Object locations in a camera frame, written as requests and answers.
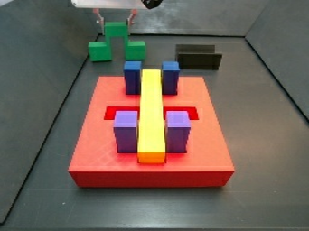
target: blue block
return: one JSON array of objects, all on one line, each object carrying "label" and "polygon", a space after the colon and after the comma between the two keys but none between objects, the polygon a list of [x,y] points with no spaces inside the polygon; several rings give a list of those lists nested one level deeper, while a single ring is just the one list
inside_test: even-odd
[{"label": "blue block", "polygon": [[118,153],[138,153],[138,112],[117,112],[114,134],[118,143]]},{"label": "blue block", "polygon": [[165,61],[162,64],[162,94],[177,95],[180,84],[180,64],[176,61]]},{"label": "blue block", "polygon": [[141,95],[142,89],[142,62],[126,61],[125,63],[125,81],[126,81],[126,94]]},{"label": "blue block", "polygon": [[168,112],[168,153],[186,153],[192,123],[188,112]]}]

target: purple block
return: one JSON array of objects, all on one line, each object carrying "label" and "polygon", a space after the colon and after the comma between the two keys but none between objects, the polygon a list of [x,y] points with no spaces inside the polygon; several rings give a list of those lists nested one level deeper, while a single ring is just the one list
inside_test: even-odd
[{"label": "purple block", "polygon": [[166,144],[168,153],[186,153],[192,130],[189,113],[182,111],[168,112]]},{"label": "purple block", "polygon": [[114,121],[118,153],[138,152],[138,112],[118,111]]}]

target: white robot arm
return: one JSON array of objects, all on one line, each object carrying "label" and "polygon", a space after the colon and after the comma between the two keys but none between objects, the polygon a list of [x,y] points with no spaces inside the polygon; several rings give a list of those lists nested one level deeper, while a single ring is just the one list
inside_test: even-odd
[{"label": "white robot arm", "polygon": [[71,0],[79,8],[154,9],[164,0]]}]

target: green block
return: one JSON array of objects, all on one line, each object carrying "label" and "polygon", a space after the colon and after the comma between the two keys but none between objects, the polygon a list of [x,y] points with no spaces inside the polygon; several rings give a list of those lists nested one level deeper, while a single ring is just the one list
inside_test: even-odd
[{"label": "green block", "polygon": [[145,41],[129,41],[126,46],[126,60],[145,60],[146,44]]},{"label": "green block", "polygon": [[106,42],[90,42],[92,61],[112,61],[112,47]]},{"label": "green block", "polygon": [[128,23],[124,22],[106,23],[105,28],[106,28],[106,38],[130,36]]}]

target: black block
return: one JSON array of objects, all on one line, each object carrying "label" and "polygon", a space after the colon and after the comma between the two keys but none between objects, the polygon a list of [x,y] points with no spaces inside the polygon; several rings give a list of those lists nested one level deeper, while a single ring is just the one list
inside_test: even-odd
[{"label": "black block", "polygon": [[216,53],[216,45],[177,45],[177,62],[181,69],[219,70],[223,54]]}]

